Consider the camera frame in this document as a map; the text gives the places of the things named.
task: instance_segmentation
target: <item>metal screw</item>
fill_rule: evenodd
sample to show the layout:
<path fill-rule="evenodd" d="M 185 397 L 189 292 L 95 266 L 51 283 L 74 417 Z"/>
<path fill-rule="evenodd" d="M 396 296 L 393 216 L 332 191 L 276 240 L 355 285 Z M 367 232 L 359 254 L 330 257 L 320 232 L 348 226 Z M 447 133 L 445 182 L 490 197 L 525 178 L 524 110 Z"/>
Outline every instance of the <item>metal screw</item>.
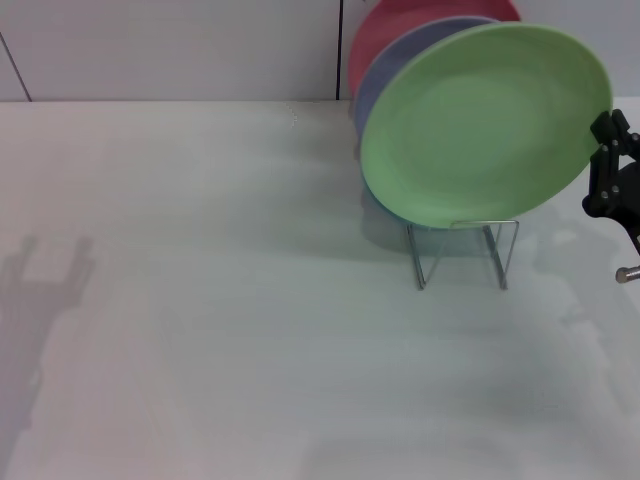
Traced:
<path fill-rule="evenodd" d="M 640 279 L 640 267 L 620 268 L 616 272 L 616 282 L 629 283 Z"/>

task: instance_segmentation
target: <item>metal wire stand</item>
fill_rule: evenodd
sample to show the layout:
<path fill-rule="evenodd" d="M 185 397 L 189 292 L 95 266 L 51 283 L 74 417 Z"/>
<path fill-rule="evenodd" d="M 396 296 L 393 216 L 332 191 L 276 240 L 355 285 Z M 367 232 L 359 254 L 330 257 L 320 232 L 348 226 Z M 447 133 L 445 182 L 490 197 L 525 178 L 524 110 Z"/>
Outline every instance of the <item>metal wire stand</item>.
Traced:
<path fill-rule="evenodd" d="M 493 225 L 498 226 L 498 234 L 494 237 L 493 231 L 491 227 Z M 511 239 L 511 246 L 509 248 L 509 255 L 507 256 L 507 263 L 504 268 L 502 266 L 502 260 L 500 259 L 500 254 L 498 253 L 498 244 L 500 242 L 500 236 L 502 235 L 502 227 L 505 225 L 513 225 L 513 238 Z M 438 268 L 438 264 L 444 255 L 444 252 L 447 247 L 447 243 L 449 242 L 449 237 L 451 236 L 451 232 L 453 230 L 457 230 L 460 228 L 468 228 L 468 227 L 482 227 L 482 233 L 484 234 L 485 241 L 487 242 L 487 246 L 489 247 L 489 252 L 491 254 L 491 258 L 493 260 L 493 264 L 496 268 L 496 274 L 498 275 L 498 284 L 500 285 L 501 290 L 507 290 L 507 273 L 509 272 L 509 265 L 511 265 L 511 257 L 513 256 L 513 249 L 516 244 L 516 238 L 518 237 L 518 231 L 520 230 L 520 222 L 517 220 L 498 220 L 498 221 L 459 221 L 453 222 L 447 231 L 447 235 L 445 237 L 444 242 L 440 246 L 438 251 L 438 255 L 436 256 L 431 268 L 429 269 L 429 273 L 427 274 L 427 278 L 425 279 L 424 273 L 422 271 L 422 264 L 420 263 L 420 252 L 418 252 L 418 247 L 416 246 L 416 238 L 414 233 L 414 225 L 409 224 L 406 227 L 407 237 L 409 239 L 409 249 L 411 251 L 411 257 L 413 259 L 413 266 L 416 272 L 416 279 L 418 281 L 418 288 L 420 290 L 424 290 L 426 286 L 429 284 L 433 275 L 436 273 L 436 269 Z"/>

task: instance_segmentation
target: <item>green plate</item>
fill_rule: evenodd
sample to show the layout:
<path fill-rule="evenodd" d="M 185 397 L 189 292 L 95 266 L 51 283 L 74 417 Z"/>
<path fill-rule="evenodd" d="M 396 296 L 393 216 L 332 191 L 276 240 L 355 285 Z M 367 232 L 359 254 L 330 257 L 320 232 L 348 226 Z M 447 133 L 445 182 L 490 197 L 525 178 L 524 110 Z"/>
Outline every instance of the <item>green plate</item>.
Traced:
<path fill-rule="evenodd" d="M 574 38 L 476 27 L 387 86 L 364 132 L 362 171 L 378 201 L 411 223 L 506 220 L 576 178 L 598 147 L 589 127 L 611 108 L 604 66 Z"/>

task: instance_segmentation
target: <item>blue plate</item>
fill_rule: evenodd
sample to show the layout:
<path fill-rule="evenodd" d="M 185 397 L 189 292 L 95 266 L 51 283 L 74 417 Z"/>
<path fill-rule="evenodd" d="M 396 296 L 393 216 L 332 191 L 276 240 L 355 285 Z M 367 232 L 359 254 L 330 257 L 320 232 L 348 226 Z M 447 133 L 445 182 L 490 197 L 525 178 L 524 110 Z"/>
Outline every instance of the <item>blue plate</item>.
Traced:
<path fill-rule="evenodd" d="M 497 22 L 486 17 L 448 17 L 411 30 L 385 48 L 369 66 L 354 101 L 353 121 L 358 138 L 362 138 L 371 110 L 382 91 L 416 55 L 454 33 Z"/>

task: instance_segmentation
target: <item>plate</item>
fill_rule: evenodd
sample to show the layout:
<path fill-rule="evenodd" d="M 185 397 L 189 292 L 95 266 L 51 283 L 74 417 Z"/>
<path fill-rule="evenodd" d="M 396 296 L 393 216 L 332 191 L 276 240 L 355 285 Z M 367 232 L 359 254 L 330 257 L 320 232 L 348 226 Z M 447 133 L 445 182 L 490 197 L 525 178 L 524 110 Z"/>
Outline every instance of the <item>plate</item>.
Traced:
<path fill-rule="evenodd" d="M 507 220 L 589 164 L 590 125 L 612 102 L 602 63 L 559 30 L 466 30 L 417 56 L 380 95 L 362 138 L 364 179 L 417 225 Z"/>
<path fill-rule="evenodd" d="M 358 138 L 384 88 L 416 55 L 454 33 L 495 22 L 487 17 L 449 17 L 411 30 L 392 42 L 373 61 L 358 88 L 353 110 Z"/>
<path fill-rule="evenodd" d="M 355 95 L 371 62 L 398 37 L 425 23 L 458 16 L 520 20 L 509 0 L 381 0 L 365 18 L 351 46 L 351 92 Z"/>

